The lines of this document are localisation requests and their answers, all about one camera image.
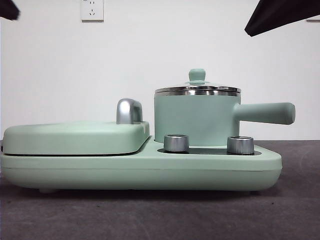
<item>pot handle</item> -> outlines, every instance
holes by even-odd
[[[290,125],[295,121],[296,108],[290,102],[239,104],[235,119],[239,121]]]

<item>stainless steel rim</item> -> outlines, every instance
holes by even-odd
[[[161,91],[155,93],[155,96],[187,96],[187,95],[215,95],[215,96],[233,96],[240,97],[239,92],[217,91],[217,90],[179,90],[179,91]]]
[[[241,93],[240,88],[230,87],[230,86],[174,86],[174,87],[166,87],[155,90],[155,93],[162,92],[177,92],[177,91],[224,91],[224,92],[236,92]]]

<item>silver knob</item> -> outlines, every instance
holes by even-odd
[[[254,139],[249,136],[229,136],[226,150],[232,154],[254,154]]]
[[[168,134],[164,136],[163,148],[167,152],[188,152],[189,138],[187,135]]]

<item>lid knob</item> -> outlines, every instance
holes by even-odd
[[[193,81],[205,81],[206,71],[202,68],[193,68],[189,71],[189,80]]]

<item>appliance base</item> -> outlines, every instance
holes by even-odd
[[[168,154],[149,138],[128,155],[1,155],[1,172],[14,185],[49,193],[59,189],[260,191],[281,173],[281,156]]]

